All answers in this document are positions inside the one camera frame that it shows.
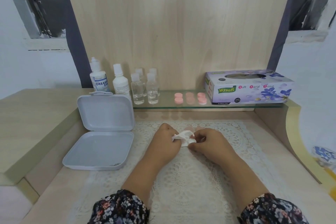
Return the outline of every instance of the white tissue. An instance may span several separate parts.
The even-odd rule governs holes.
[[[174,135],[171,139],[172,141],[174,141],[175,139],[180,139],[182,142],[181,147],[187,147],[188,144],[196,142],[195,139],[190,138],[191,135],[195,136],[194,133],[190,130],[184,130],[178,135]]]

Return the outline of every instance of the white plastic bottle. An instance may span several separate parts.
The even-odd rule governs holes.
[[[131,100],[131,95],[129,94],[129,85],[128,85],[128,80],[126,77],[123,75],[123,70],[121,69],[120,64],[114,64],[113,65],[114,69],[114,75],[115,78],[113,80],[113,87],[115,93],[118,94],[123,94],[126,95],[130,100]]]
[[[92,57],[90,67],[92,70],[92,73],[90,73],[90,78],[94,90],[110,92],[109,84],[106,78],[106,73],[105,71],[102,71],[99,60],[96,60],[94,57]]]
[[[146,88],[147,88],[148,103],[157,104],[159,102],[159,98],[158,98],[159,85],[155,81],[155,74],[154,73],[148,73],[147,74]]]
[[[141,105],[145,102],[144,99],[144,84],[140,81],[140,75],[138,73],[131,74],[132,82],[132,94],[133,101],[136,105]]]
[[[144,77],[144,74],[142,73],[142,68],[136,68],[135,72],[140,75],[140,81],[143,83],[143,96],[145,97],[147,95],[146,78]]]
[[[153,73],[155,74],[155,80],[157,82],[157,95],[159,96],[160,95],[160,82],[159,82],[159,77],[158,77],[158,73],[157,73],[157,70],[156,68],[152,67],[149,69],[149,73]]]

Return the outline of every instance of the pink cap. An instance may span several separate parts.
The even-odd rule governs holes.
[[[176,104],[182,104],[183,103],[183,98],[175,98],[175,103]]]
[[[194,94],[193,94],[192,92],[187,92],[187,93],[185,94],[185,96],[186,96],[187,98],[191,98],[191,97],[194,97]]]
[[[182,93],[175,93],[175,98],[181,98],[181,97],[183,97],[183,94]]]
[[[197,98],[205,98],[205,93],[203,92],[197,93]]]
[[[188,97],[187,98],[187,104],[192,105],[196,102],[196,99],[194,97]]]
[[[205,105],[207,103],[207,99],[206,98],[198,98],[198,103],[200,105]]]

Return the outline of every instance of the white lace doily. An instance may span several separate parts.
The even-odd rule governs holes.
[[[169,121],[178,132],[196,128],[214,128],[227,138],[270,192],[285,200],[293,199],[273,164],[241,121]],[[69,224],[87,223],[94,203],[115,193],[143,156],[162,121],[136,122],[134,141],[126,165],[116,171],[91,171],[72,207]],[[151,191],[150,223],[237,223],[237,206],[228,177],[204,156],[181,148],[178,155],[158,174]]]

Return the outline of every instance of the purple floral tissue box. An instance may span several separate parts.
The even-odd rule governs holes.
[[[293,81],[271,70],[206,72],[204,87],[213,105],[284,103]]]

